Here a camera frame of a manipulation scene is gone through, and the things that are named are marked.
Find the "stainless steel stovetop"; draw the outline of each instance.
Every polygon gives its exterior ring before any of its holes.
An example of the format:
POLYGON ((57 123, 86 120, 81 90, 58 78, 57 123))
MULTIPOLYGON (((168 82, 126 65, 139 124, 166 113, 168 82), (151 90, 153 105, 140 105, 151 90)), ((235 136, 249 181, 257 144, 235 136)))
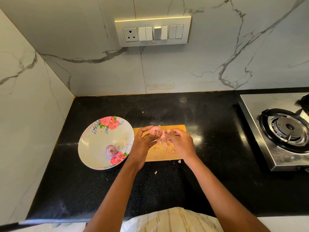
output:
POLYGON ((309 116, 296 104, 306 94, 240 96, 241 109, 271 171, 309 167, 309 116))

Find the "wooden cutting board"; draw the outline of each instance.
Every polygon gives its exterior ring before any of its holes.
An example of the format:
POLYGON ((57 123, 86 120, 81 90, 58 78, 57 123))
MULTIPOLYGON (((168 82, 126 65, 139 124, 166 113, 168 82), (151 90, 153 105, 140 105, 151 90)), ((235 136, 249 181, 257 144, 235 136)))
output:
MULTIPOLYGON (((162 129, 175 129, 175 128, 179 128, 183 131, 187 131, 186 130, 186 126, 185 125, 168 125, 168 126, 161 126, 162 129)), ((134 136, 136 136, 137 131, 140 128, 134 128, 134 136)), ((165 145, 162 144, 155 144, 153 147, 151 147, 148 151, 147 157, 146 157, 146 161, 161 161, 161 160, 180 160, 182 159, 180 157, 180 155, 175 151, 175 147, 174 144, 171 143, 171 145, 169 147, 165 147, 165 145)))

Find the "white marble backsplash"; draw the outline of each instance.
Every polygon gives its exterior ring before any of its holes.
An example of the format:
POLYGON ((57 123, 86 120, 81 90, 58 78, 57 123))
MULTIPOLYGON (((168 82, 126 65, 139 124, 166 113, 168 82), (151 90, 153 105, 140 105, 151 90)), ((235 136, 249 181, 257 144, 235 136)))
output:
POLYGON ((309 86, 309 0, 0 0, 0 8, 76 96, 309 86), (188 44, 119 46, 114 20, 182 15, 192 16, 188 44))
POLYGON ((74 99, 0 10, 0 225, 23 221, 74 99))

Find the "countertop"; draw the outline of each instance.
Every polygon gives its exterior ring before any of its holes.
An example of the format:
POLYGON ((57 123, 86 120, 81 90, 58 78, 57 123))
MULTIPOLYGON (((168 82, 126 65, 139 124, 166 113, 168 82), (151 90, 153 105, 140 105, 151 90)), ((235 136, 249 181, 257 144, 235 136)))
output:
MULTIPOLYGON (((82 132, 105 116, 122 117, 133 128, 184 124, 199 158, 254 215, 309 215, 309 174, 271 172, 237 102, 240 94, 280 92, 309 88, 76 97, 25 223, 92 218, 123 165, 97 171, 79 159, 82 132)), ((183 161, 146 162, 134 181, 125 218, 172 207, 214 216, 183 161)))

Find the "white plate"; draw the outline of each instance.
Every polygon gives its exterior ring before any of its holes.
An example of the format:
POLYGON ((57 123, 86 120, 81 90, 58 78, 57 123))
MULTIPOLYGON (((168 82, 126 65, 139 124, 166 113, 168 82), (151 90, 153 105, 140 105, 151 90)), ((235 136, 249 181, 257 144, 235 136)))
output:
POLYGON ((129 122, 120 117, 104 117, 93 122, 83 132, 78 144, 79 158, 89 168, 110 169, 128 156, 133 141, 134 131, 129 122), (117 147, 117 155, 106 155, 108 145, 117 147))

